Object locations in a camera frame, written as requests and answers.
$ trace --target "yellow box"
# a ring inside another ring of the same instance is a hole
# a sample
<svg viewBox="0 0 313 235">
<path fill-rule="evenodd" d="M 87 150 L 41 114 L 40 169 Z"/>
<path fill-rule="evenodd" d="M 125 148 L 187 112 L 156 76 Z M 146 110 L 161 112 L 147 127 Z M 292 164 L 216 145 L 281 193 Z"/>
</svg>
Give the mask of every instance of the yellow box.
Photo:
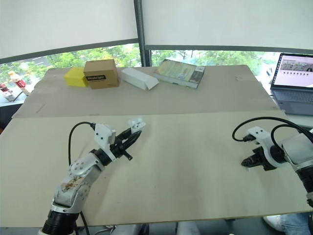
<svg viewBox="0 0 313 235">
<path fill-rule="evenodd" d="M 65 75 L 64 80 L 70 86 L 87 87 L 88 81 L 84 75 L 84 67 L 72 67 Z"/>
</svg>

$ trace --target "white box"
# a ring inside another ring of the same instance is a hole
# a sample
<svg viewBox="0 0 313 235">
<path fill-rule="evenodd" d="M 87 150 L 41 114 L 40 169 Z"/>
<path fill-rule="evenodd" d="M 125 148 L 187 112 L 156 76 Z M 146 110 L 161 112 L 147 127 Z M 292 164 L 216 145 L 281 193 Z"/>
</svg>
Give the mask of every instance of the white box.
<svg viewBox="0 0 313 235">
<path fill-rule="evenodd" d="M 150 90 L 152 87 L 158 84 L 158 80 L 155 77 L 147 75 L 133 68 L 123 69 L 121 71 L 121 77 L 124 81 L 129 82 L 130 84 L 145 91 Z"/>
</svg>

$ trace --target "jeans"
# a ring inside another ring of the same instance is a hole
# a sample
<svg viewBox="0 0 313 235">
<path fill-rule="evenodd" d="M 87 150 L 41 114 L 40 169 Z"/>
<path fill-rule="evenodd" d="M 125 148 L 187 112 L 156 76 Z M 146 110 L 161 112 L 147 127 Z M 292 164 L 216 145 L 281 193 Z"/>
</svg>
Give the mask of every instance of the jeans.
<svg viewBox="0 0 313 235">
<path fill-rule="evenodd" d="M 281 216 L 282 227 L 286 235 L 310 235 L 309 212 L 284 214 Z"/>
</svg>

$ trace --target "brown cardboard box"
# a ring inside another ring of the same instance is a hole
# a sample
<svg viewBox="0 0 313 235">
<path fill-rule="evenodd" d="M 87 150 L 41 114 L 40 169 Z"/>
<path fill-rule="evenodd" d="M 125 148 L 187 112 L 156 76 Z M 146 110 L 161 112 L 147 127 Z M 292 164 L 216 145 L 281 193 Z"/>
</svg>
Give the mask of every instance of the brown cardboard box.
<svg viewBox="0 0 313 235">
<path fill-rule="evenodd" d="M 114 60 L 87 61 L 84 74 L 91 89 L 118 87 L 120 83 Z"/>
</svg>

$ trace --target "white robotic arm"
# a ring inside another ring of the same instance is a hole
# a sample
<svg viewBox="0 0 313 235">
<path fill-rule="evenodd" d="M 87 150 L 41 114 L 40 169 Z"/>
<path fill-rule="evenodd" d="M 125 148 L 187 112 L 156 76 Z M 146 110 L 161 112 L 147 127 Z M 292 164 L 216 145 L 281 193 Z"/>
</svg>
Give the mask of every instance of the white robotic arm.
<svg viewBox="0 0 313 235">
<path fill-rule="evenodd" d="M 77 159 L 69 166 L 67 177 L 57 186 L 51 209 L 44 227 L 39 235 L 72 235 L 79 213 L 88 197 L 92 184 L 105 166 L 125 155 L 140 136 L 146 125 L 141 118 L 130 120 L 130 128 L 117 137 L 115 130 L 108 125 L 93 124 L 94 140 L 99 144 L 98 150 L 92 150 L 85 157 Z"/>
<path fill-rule="evenodd" d="M 303 134 L 298 134 L 278 143 L 277 149 L 266 130 L 255 126 L 248 129 L 246 139 L 256 141 L 260 146 L 242 165 L 254 167 L 262 165 L 264 170 L 273 170 L 291 164 L 307 190 L 308 204 L 313 207 L 313 143 Z"/>
</svg>

